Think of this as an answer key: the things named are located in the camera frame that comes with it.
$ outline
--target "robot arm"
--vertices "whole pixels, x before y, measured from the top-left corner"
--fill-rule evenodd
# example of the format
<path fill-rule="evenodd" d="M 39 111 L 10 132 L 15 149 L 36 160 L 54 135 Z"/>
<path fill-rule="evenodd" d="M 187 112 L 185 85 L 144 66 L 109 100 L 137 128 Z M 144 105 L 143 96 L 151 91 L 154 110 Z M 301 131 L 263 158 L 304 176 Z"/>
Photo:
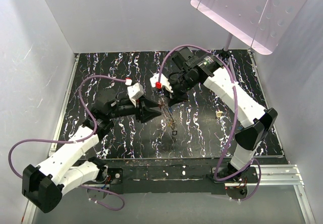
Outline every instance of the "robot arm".
<path fill-rule="evenodd" d="M 158 74 L 150 79 L 153 88 L 164 89 L 164 94 L 169 99 L 169 106 L 186 101 L 187 91 L 201 83 L 234 111 L 233 84 L 228 72 L 213 54 L 207 53 L 198 58 L 185 47 L 174 54 L 172 61 L 179 68 L 179 72 L 171 73 L 168 78 L 162 75 L 160 83 L 158 83 Z M 235 135 L 238 145 L 225 176 L 242 169 L 250 162 L 277 117 L 277 112 L 273 108 L 266 110 L 237 83 L 234 86 L 239 99 L 238 119 L 243 129 Z"/>
<path fill-rule="evenodd" d="M 135 115 L 137 121 L 145 123 L 161 115 L 159 111 L 151 109 L 159 104 L 143 95 L 143 88 L 139 83 L 128 87 L 128 95 L 129 99 L 117 100 L 112 89 L 99 91 L 91 109 L 97 121 L 96 133 L 87 140 L 76 142 L 92 133 L 94 122 L 88 118 L 70 138 L 75 143 L 64 144 L 36 167 L 28 165 L 23 171 L 22 194 L 47 213 L 58 205 L 63 195 L 81 184 L 104 181 L 108 166 L 99 158 L 92 157 L 82 165 L 70 168 L 109 133 L 114 126 L 113 118 Z"/>

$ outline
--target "white enclosure wall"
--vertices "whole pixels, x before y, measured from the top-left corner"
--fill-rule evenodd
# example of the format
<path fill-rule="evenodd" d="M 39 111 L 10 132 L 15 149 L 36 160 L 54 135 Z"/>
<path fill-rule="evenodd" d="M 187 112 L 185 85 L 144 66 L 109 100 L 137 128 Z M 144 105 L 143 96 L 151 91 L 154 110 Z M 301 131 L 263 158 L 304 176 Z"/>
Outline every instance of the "white enclosure wall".
<path fill-rule="evenodd" d="M 222 48 L 228 33 L 191 0 L 46 0 L 74 52 Z M 233 39 L 231 48 L 247 48 Z"/>
<path fill-rule="evenodd" d="M 52 138 L 74 54 L 45 0 L 0 3 L 0 223 L 20 223 L 27 199 L 8 165 L 10 147 L 25 138 Z M 19 146 L 14 166 L 46 158 L 49 145 Z"/>
<path fill-rule="evenodd" d="M 298 165 L 317 223 L 323 223 L 323 0 L 308 0 L 272 55 L 256 57 L 288 160 Z"/>

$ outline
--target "purple cable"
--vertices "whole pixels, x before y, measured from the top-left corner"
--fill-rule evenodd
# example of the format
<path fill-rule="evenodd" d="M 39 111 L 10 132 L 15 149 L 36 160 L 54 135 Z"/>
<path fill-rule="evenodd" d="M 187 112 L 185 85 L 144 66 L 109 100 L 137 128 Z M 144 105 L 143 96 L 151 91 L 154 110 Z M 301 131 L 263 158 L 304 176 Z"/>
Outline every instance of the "purple cable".
<path fill-rule="evenodd" d="M 79 90 L 78 90 L 78 93 L 79 93 L 79 98 L 80 98 L 80 101 L 81 101 L 81 104 L 83 105 L 83 107 L 85 108 L 85 111 L 89 114 L 89 116 L 91 117 L 91 119 L 93 120 L 94 122 L 94 129 L 92 131 L 92 133 L 90 135 L 88 135 L 87 137 L 84 137 L 82 139 L 79 139 L 77 140 L 76 142 L 81 142 L 81 141 L 85 141 L 87 139 L 89 139 L 91 136 L 93 136 L 96 132 L 96 129 L 97 129 L 97 122 L 94 118 L 94 116 L 92 115 L 92 113 L 90 112 L 90 110 L 87 108 L 84 100 L 83 100 L 83 97 L 82 97 L 82 88 L 83 88 L 83 85 L 85 84 L 86 81 L 90 80 L 90 79 L 94 79 L 94 78 L 102 78 L 102 79 L 110 79 L 110 80 L 114 80 L 114 81 L 118 81 L 118 82 L 122 82 L 122 83 L 125 83 L 126 80 L 123 80 L 123 79 L 115 79 L 115 78 L 112 78 L 112 77 L 109 77 L 109 76 L 105 76 L 105 75 L 92 75 L 86 79 L 84 79 L 79 87 Z M 25 142 L 46 142 L 46 143 L 61 143 L 61 144 L 67 144 L 67 143 L 74 143 L 74 141 L 57 141 L 57 140 L 47 140 L 47 139 L 25 139 L 25 140 L 21 140 L 19 142 L 17 142 L 15 145 L 12 146 L 12 148 L 10 149 L 9 153 L 8 153 L 8 162 L 9 162 L 9 166 L 12 170 L 12 172 L 14 172 L 15 175 L 17 175 L 20 179 L 22 179 L 22 175 L 20 173 L 18 173 L 16 171 L 16 169 L 14 168 L 13 164 L 12 164 L 12 152 L 14 151 L 14 149 L 19 146 L 20 144 L 22 143 L 25 143 Z"/>
<path fill-rule="evenodd" d="M 125 204 L 126 204 L 126 201 L 125 199 L 121 196 L 121 195 L 118 195 L 117 193 L 114 193 L 114 192 L 111 192 L 109 190 L 104 190 L 104 189 L 98 189 L 98 188 L 94 188 L 94 187 L 89 187 L 89 186 L 85 186 L 85 185 L 80 185 L 81 188 L 85 188 L 85 189 L 89 189 L 89 190 L 98 190 L 98 191 L 103 191 L 103 192 L 106 192 L 108 194 L 111 194 L 111 195 L 114 195 L 114 196 L 117 196 L 119 199 L 122 200 L 122 206 L 119 207 L 119 208 L 114 208 L 114 207 L 111 207 L 107 204 L 104 204 L 103 202 L 101 201 L 98 201 L 98 200 L 95 200 L 95 199 L 92 199 L 90 198 L 92 201 L 94 202 L 97 202 L 98 204 L 104 206 L 105 208 L 109 209 L 109 210 L 114 210 L 114 211 L 117 211 L 117 210 L 121 210 L 123 207 L 125 207 Z"/>
<path fill-rule="evenodd" d="M 199 49 L 201 51 L 204 51 L 206 53 L 210 53 L 208 50 L 202 48 L 202 47 L 199 47 L 199 46 L 194 46 L 194 45 L 190 45 L 190 44 L 186 44 L 186 45 L 180 45 L 180 46 L 177 46 L 175 47 L 173 50 L 171 50 L 167 55 L 166 57 L 164 58 L 161 66 L 160 66 L 160 70 L 159 70 L 159 76 L 158 76 L 158 82 L 160 82 L 160 78 L 162 77 L 162 73 L 163 73 L 163 68 L 164 68 L 164 65 L 167 61 L 167 59 L 169 58 L 169 56 L 175 52 L 177 49 L 180 49 L 182 47 L 192 47 L 192 48 L 195 48 L 195 49 Z M 231 80 L 231 83 L 234 83 L 234 78 L 233 78 L 233 75 L 231 73 L 231 70 L 229 69 L 229 67 L 217 56 L 215 55 L 215 57 L 217 57 L 218 60 L 220 60 L 220 62 L 223 64 L 223 66 L 225 67 L 225 69 L 228 71 L 228 74 L 230 76 L 230 80 Z M 233 118 L 233 124 L 232 124 L 232 129 L 231 129 L 231 132 L 229 134 L 229 138 L 224 146 L 224 149 L 222 151 L 222 154 L 220 156 L 220 159 L 218 161 L 218 164 L 217 164 L 217 167 L 216 167 L 216 171 L 214 172 L 214 178 L 216 181 L 224 181 L 224 180 L 227 180 L 227 179 L 230 179 L 232 178 L 233 176 L 237 175 L 238 173 L 244 171 L 252 162 L 249 162 L 246 166 L 244 166 L 242 169 L 238 170 L 237 172 L 233 173 L 232 175 L 229 175 L 227 177 L 224 177 L 224 178 L 221 178 L 221 179 L 218 179 L 217 177 L 217 173 L 219 171 L 219 168 L 220 168 L 220 165 L 230 147 L 230 143 L 231 143 L 231 140 L 233 138 L 233 134 L 234 134 L 234 131 L 236 129 L 236 126 L 237 126 L 237 119 L 238 119 L 238 99 L 237 99 L 237 91 L 236 91 L 236 87 L 233 85 L 232 87 L 233 89 L 233 95 L 234 95 L 234 118 Z"/>

